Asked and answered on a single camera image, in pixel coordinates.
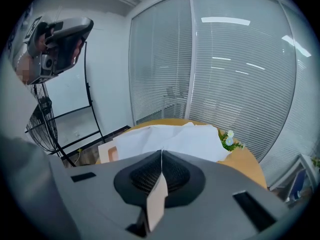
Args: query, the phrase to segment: white flower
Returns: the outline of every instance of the white flower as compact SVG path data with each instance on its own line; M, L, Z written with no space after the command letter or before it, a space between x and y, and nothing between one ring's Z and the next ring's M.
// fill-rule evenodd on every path
M233 130L228 130L228 137L233 138L235 136L235 133Z
M226 144L227 146L231 146L233 143L234 143L234 140L233 140L231 137L229 137L229 138L227 138L227 139L225 140L225 144Z

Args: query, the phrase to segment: black metal stand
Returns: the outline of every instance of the black metal stand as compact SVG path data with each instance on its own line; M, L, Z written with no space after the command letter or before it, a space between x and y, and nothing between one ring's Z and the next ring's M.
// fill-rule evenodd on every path
M101 133L98 121L97 121L97 117L96 117L96 113L95 113L95 110L94 110L94 106L92 105L93 100L91 99L91 95L90 95L90 90L89 90L90 85L87 82L87 66L86 66L87 65L87 61L86 61L86 58L87 58L87 42L85 42L84 45L85 45L84 46L84 80L85 80L86 95L88 96L89 106L92 109L92 113L93 113L93 116L94 116L95 123L98 126L98 129L99 129L99 132L100 132L100 135L101 135L101 140L103 141L103 143L106 143L105 140L104 140L104 137L103 137L103 135Z
M37 99L37 102L38 102L38 104L39 104L39 97L38 97L38 95L36 95L36 99ZM49 135L50 135L50 137L51 137L51 139L53 140L53 142L54 142L54 144L56 145L56 148L61 152L61 154L65 157L65 159L70 163L70 165L72 166L72 167L76 167L76 165L70 160L70 158L67 156L67 154L64 152L64 150L61 148L61 146L59 145L59 143L58 143L58 140L55 138L55 135L54 135L54 133L52 132L52 130L51 130L51 128L48 126L48 122L47 122L47 119L46 119L46 117L45 117L45 115L44 115L44 111L42 110L42 107L40 106L40 105L38 105L39 106L39 109L40 109L40 111L41 111L41 114L42 114L42 118L43 118L43 120L44 120L44 126L45 126L45 128L46 128L46 130L47 130L47 132L49 133Z
M98 130L95 131L95 132L92 132L91 134L89 134L89 135L87 135L87 136L85 136L85 137L82 137L82 138L80 138L80 139L77 139L76 141L73 141L73 142L71 142L71 143L69 143L69 144L67 144L67 145L65 145L65 146L63 146L63 147L61 147L61 146L59 145L59 143L58 143L58 140L57 140L56 138L54 138L54 135L53 135L51 129L49 129L49 127L48 127L48 122L46 121L46 119L45 119L44 117L43 117L43 118L44 118L44 123L41 123L41 124L39 124L39 125L31 128L30 130L25 131L25 133L27 133L27 132L32 131L33 129L39 127L40 125L45 124L45 127L47 128L48 133L49 133L49 135L51 136L51 138L52 138L52 140L53 140L53 142L54 142L54 144L56 145L56 148L57 148L56 151L51 152L49 155L53 155L53 154L55 154L55 153L57 153L57 152L61 152L61 154L65 157L65 159L66 159L73 167L75 167L76 165L70 160L70 158L68 157L68 155L64 152L64 149L66 149L66 148L68 148L68 147L72 146L73 144L76 144L76 143L78 143L78 142L80 142L80 141L83 141L84 139L89 138L89 137L91 137L91 136L93 136L93 135L95 135L95 134L97 134L97 133L100 133L100 136L101 136L100 138L101 138L101 140L103 141L103 143L106 143L106 142L105 142L105 139L104 139L104 137L103 137L103 135L102 135L100 126L99 126L99 124L98 124L98 121L97 121L96 113L95 113L94 106L93 106L93 101L92 101L91 95L90 95L90 89L89 89L90 86L89 86L89 83L87 82L86 56L87 56L87 42L85 42L85 47L84 47L84 79L85 79L86 95L87 95L87 98L88 98L88 101L89 101L89 106L81 107L81 108L78 108L78 109L76 109L76 110L73 110L73 111L70 111L70 112L61 114L61 115L59 115L59 116L54 117L52 120L55 120L55 119L57 119L57 118L63 117L63 116L65 116L65 115L68 115L68 114L70 114L70 113L73 113L73 112L76 112L76 111L83 110L83 109L86 109L86 108L90 108L90 107L91 107L92 113L93 113L93 117L94 117L96 126L98 127Z

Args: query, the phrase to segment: floor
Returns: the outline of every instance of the floor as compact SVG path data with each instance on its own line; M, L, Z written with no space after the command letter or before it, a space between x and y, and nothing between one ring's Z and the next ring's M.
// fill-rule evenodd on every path
M122 134L124 131L114 134L106 138L105 143L112 141L115 137ZM102 145L103 142L100 141L84 150L82 150L79 154L75 154L70 157L70 160L75 163L76 166L86 166L86 165L94 165L99 158L98 146ZM70 168L71 165L67 160L63 160L63 164L65 168Z

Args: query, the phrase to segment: window blinds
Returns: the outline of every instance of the window blinds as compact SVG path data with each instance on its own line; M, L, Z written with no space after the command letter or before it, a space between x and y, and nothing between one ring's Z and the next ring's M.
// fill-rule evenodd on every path
M320 48L308 21L287 6L296 54L296 83L292 105L276 142L261 161L265 180L273 184L302 154L319 155ZM293 40L285 38L293 46Z
M132 19L129 80L136 124L185 116L191 54L190 0L165 0Z
M196 61L189 119L234 130L260 161L286 121L295 88L286 16L273 0L193 3Z

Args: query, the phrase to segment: round table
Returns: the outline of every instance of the round table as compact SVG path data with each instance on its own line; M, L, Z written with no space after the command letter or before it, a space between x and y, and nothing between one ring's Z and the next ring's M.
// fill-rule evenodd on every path
M146 126L154 125L169 125L169 126L183 126L188 122L192 122L194 125L207 125L204 122L198 122L187 119L178 119L178 118L167 118L167 119L158 119L148 122L141 123L135 127L132 127L126 131L132 131ZM224 161L219 161L218 163L230 166L239 172L246 175L248 178L258 183L265 189L267 188L266 179L264 173L256 160L255 156L247 149L246 147L242 150L241 148L236 148L232 151L231 154L227 156Z

